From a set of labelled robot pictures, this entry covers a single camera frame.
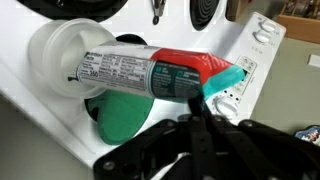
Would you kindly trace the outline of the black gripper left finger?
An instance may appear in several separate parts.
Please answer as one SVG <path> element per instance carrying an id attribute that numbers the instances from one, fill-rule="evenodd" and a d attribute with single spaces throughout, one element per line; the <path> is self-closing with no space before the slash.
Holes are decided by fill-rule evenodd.
<path id="1" fill-rule="evenodd" d="M 188 131 L 190 134 L 193 180 L 216 180 L 212 139 L 207 131 L 202 113 L 202 98 L 190 99 L 188 105 L 191 110 L 191 116 L 188 118 Z"/>

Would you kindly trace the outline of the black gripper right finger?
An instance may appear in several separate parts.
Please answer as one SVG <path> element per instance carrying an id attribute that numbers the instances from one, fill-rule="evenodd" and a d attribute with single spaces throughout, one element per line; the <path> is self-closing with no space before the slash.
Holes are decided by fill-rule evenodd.
<path id="1" fill-rule="evenodd" d="M 221 115 L 213 114 L 205 100 L 202 100 L 202 114 L 215 127 L 222 127 L 225 124 L 225 118 Z"/>

